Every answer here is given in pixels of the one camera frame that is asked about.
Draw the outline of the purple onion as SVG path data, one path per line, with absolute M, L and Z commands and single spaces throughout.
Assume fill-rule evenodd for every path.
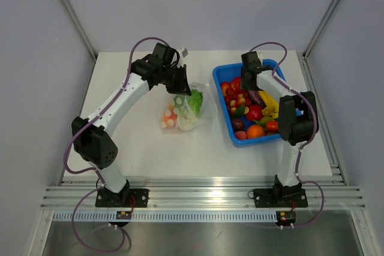
M 266 107 L 266 104 L 262 97 L 259 95 L 258 91 L 248 91 L 248 95 L 253 103 L 261 106 L 262 108 Z

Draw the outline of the green lettuce head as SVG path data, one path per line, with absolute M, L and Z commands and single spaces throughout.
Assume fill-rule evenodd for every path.
M 193 89 L 190 96 L 181 95 L 178 99 L 182 101 L 177 115 L 178 127 L 182 131 L 189 131 L 197 125 L 200 118 L 203 95 L 197 89 Z

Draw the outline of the clear dotted zip top bag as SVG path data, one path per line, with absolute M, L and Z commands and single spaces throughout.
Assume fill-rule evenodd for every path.
M 217 105 L 210 93 L 209 83 L 192 83 L 191 96 L 169 95 L 160 118 L 162 129 L 190 131 L 213 121 Z

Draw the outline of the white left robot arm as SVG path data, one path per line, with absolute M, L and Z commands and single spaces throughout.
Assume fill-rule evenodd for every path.
M 148 189 L 131 188 L 115 160 L 118 147 L 112 135 L 133 105 L 154 86 L 164 85 L 170 94 L 191 95 L 184 59 L 186 48 L 174 49 L 157 43 L 153 52 L 129 62 L 128 76 L 117 90 L 87 118 L 76 117 L 71 124 L 71 146 L 96 172 L 101 185 L 96 207 L 146 207 Z

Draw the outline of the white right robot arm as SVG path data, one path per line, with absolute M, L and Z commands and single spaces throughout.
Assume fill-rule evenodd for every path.
M 278 133 L 283 139 L 283 153 L 272 188 L 253 190 L 257 208 L 308 207 L 307 195 L 299 178 L 303 148 L 318 132 L 316 97 L 311 91 L 298 92 L 276 74 L 276 68 L 264 66 L 257 52 L 241 55 L 242 87 L 260 88 L 279 100 Z

